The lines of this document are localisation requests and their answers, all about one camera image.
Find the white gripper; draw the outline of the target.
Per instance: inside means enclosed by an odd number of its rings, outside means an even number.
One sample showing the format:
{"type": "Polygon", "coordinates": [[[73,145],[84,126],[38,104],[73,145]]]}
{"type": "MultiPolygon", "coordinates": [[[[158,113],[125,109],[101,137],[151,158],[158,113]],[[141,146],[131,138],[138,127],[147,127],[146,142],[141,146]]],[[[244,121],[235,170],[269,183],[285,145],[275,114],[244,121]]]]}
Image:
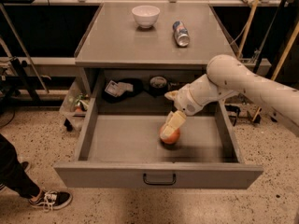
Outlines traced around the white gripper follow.
{"type": "Polygon", "coordinates": [[[170,126],[174,129],[181,127],[186,116],[193,116],[205,106],[206,90],[202,85],[187,84],[177,91],[169,91],[164,96],[174,103],[176,112],[170,112],[161,127],[159,135],[162,140],[168,139],[172,134],[170,126]]]}

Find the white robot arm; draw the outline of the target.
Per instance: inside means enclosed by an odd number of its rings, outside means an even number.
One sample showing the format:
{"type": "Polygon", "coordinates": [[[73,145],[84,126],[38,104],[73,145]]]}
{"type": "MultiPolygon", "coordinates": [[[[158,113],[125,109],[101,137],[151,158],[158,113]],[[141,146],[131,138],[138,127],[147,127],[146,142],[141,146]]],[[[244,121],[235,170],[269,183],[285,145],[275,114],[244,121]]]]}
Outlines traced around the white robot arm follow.
{"type": "Polygon", "coordinates": [[[299,135],[299,90],[252,73],[230,55],[217,55],[206,67],[206,73],[165,97],[174,102],[160,130],[160,138],[168,139],[186,121],[211,102],[242,94],[272,118],[299,135]]]}

